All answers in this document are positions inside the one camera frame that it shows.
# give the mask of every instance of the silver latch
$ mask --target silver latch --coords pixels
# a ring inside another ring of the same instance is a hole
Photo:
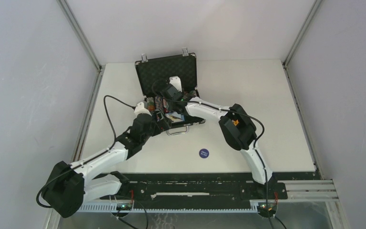
[[[142,62],[144,63],[144,62],[148,62],[148,58],[146,58],[146,54],[144,53],[144,54],[141,54],[141,60],[142,60]]]
[[[182,48],[182,51],[183,51],[183,56],[189,55],[189,51],[187,50],[187,47]]]

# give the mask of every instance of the white table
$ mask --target white table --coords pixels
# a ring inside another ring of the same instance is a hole
[[[313,161],[279,60],[197,62],[198,90],[214,104],[240,104],[263,122],[265,134],[259,146],[274,172],[314,171]],[[103,106],[103,97],[115,96],[136,105],[143,100],[134,63],[108,63],[93,111],[82,158],[112,143],[113,135]],[[132,124],[135,115],[117,101],[108,99],[110,117],[117,134]],[[201,149],[210,155],[203,159]],[[218,123],[191,126],[184,135],[162,133],[151,137],[142,151],[105,172],[129,173],[231,173],[249,172],[241,154],[230,148]]]

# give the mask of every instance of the case lid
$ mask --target case lid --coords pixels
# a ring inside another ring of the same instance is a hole
[[[197,63],[195,53],[186,55],[167,56],[155,59],[135,62],[142,94],[155,96],[152,93],[152,84],[160,79],[168,79],[179,76],[185,91],[194,90],[197,87]]]

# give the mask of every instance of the black cable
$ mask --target black cable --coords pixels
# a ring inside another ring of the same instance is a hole
[[[151,89],[152,89],[152,93],[154,93],[156,96],[160,96],[156,93],[155,89],[154,89],[154,86],[157,82],[161,81],[161,80],[165,80],[166,79],[158,79],[156,80],[155,82],[153,82],[152,86],[151,86]],[[236,111],[231,111],[231,110],[226,110],[226,109],[220,109],[219,107],[214,107],[212,105],[209,105],[209,104],[205,104],[205,103],[200,103],[198,101],[175,101],[175,100],[171,100],[171,99],[167,99],[165,97],[163,97],[166,101],[169,101],[169,102],[174,102],[174,103],[194,103],[194,104],[200,104],[200,105],[204,105],[204,106],[208,106],[214,110],[221,110],[221,111],[224,111],[224,112],[230,112],[230,113],[233,113],[233,114],[237,114],[237,115],[243,115],[245,117],[248,117],[250,119],[253,119],[255,120],[261,127],[262,127],[262,132],[260,133],[260,135],[258,137],[256,137],[255,141],[253,142],[253,148],[254,150],[256,151],[256,154],[257,156],[259,157],[260,161],[262,162],[262,165],[263,165],[263,169],[264,169],[264,177],[266,179],[266,210],[267,210],[267,216],[269,218],[269,222],[270,222],[270,226],[274,229],[274,226],[273,226],[273,222],[271,220],[271,217],[270,217],[270,213],[269,213],[269,208],[268,208],[268,180],[267,180],[267,171],[266,171],[266,165],[264,164],[264,161],[262,159],[262,157],[260,156],[259,152],[257,151],[256,149],[256,142],[263,136],[264,134],[264,125],[263,123],[255,118],[255,117],[252,117],[250,115],[247,115],[247,114],[242,114],[242,113],[239,113],[239,112],[236,112]]]
[[[114,195],[115,197],[121,197],[121,198],[127,198],[127,199],[130,199],[132,201],[137,202],[139,205],[141,205],[141,207],[144,209],[144,212],[145,212],[145,217],[146,217],[146,227],[145,229],[148,229],[148,225],[149,225],[149,216],[148,216],[148,212],[146,211],[144,205],[142,205],[142,203],[136,201],[135,199],[133,198],[130,198],[130,197],[124,197],[124,196],[119,196],[119,195]],[[127,223],[126,221],[124,220],[121,220],[121,218],[118,217],[118,220],[120,220],[121,222],[127,224],[128,226],[130,226],[131,228],[134,228],[134,229],[137,229],[136,227],[134,227],[133,225]]]
[[[284,223],[277,216],[274,216],[274,218],[276,218],[281,223],[281,225],[284,227],[284,229],[287,229],[287,227],[284,225]]]
[[[103,104],[104,104],[104,110],[106,111],[106,116],[107,116],[107,120],[109,120],[109,124],[110,124],[110,127],[112,128],[112,131],[113,131],[113,135],[114,135],[114,141],[113,141],[113,143],[112,143],[112,145],[109,147],[109,149],[111,149],[111,148],[113,148],[113,146],[116,144],[116,142],[117,142],[117,135],[116,135],[116,131],[114,130],[114,126],[113,126],[113,123],[112,123],[112,121],[111,121],[111,119],[110,119],[110,116],[109,116],[109,111],[107,110],[107,104],[106,104],[106,98],[107,97],[110,97],[110,98],[112,98],[112,99],[115,99],[115,100],[117,100],[117,101],[119,101],[120,103],[122,103],[122,104],[124,104],[124,105],[126,105],[126,106],[128,106],[128,107],[131,107],[132,109],[135,109],[133,106],[131,106],[131,105],[128,105],[128,104],[126,104],[126,103],[124,103],[123,101],[121,101],[121,100],[119,100],[119,99],[117,99],[117,98],[115,98],[115,97],[113,97],[113,96],[110,96],[110,95],[106,95],[106,96],[104,96],[103,97]],[[100,153],[100,154],[98,154],[97,156],[95,156],[95,157],[93,157],[93,158],[91,158],[91,159],[89,159],[89,160],[87,160],[87,161],[85,161],[84,163],[85,164],[87,164],[87,163],[89,163],[89,162],[91,162],[91,161],[93,161],[93,160],[95,160],[96,158],[98,158],[98,157],[100,157],[100,156],[102,156],[103,154],[105,154],[105,153],[107,153],[109,150],[105,150],[104,152],[102,152],[102,153]],[[66,175],[66,174],[68,174],[69,172],[71,172],[71,171],[73,171],[73,170],[75,170],[75,169],[77,169],[77,168],[79,168],[79,167],[81,167],[82,165],[77,165],[76,167],[74,167],[74,168],[71,168],[70,170],[68,170],[68,171],[66,171],[66,172],[63,172],[63,173],[61,173],[61,174],[59,174],[58,176],[56,176],[55,178],[53,178],[53,179],[51,179],[50,181],[48,181],[40,190],[39,190],[39,192],[37,193],[37,196],[36,196],[36,202],[37,202],[37,204],[40,206],[40,207],[43,207],[43,208],[52,208],[51,206],[48,206],[48,205],[44,205],[44,204],[42,204],[41,202],[40,202],[40,195],[41,195],[41,193],[43,192],[43,190],[49,185],[49,184],[51,184],[52,182],[54,182],[55,180],[57,180],[58,178],[60,178],[60,177],[62,177],[63,175]]]

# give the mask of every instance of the metal handle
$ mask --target metal handle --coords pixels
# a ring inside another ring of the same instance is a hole
[[[186,126],[186,131],[180,131],[180,132],[176,132],[176,133],[173,133],[173,134],[170,134],[169,133],[169,130],[166,131],[166,133],[169,135],[169,136],[173,136],[173,135],[182,135],[182,134],[186,134],[187,132],[189,132],[189,126]]]

